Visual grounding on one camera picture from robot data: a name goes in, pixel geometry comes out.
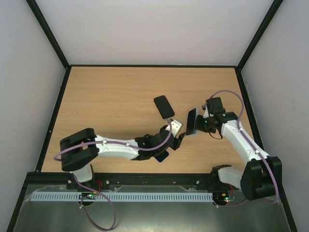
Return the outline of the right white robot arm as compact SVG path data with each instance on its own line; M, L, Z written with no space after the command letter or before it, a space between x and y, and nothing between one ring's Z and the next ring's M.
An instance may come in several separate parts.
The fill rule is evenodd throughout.
M230 184L240 189L249 201L273 196L276 203L282 183L281 160L270 156L250 137L240 117L234 112L226 112L221 98L207 99L202 109L205 112L197 116L197 130L208 134L218 132L232 144L245 165L243 171L229 165L215 167L216 174L211 176L211 185L222 189Z

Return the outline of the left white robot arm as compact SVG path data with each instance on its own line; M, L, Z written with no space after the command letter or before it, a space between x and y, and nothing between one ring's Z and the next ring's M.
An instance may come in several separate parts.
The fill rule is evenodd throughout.
M155 135L146 134L130 140L109 139L96 135L93 128L86 128L60 141L60 152L54 160L61 162L61 169L72 173L80 183L93 179L91 162L99 157L116 157L144 161L151 158L159 163L168 156L168 148L177 150L186 133L178 134L182 127L177 121L165 125Z

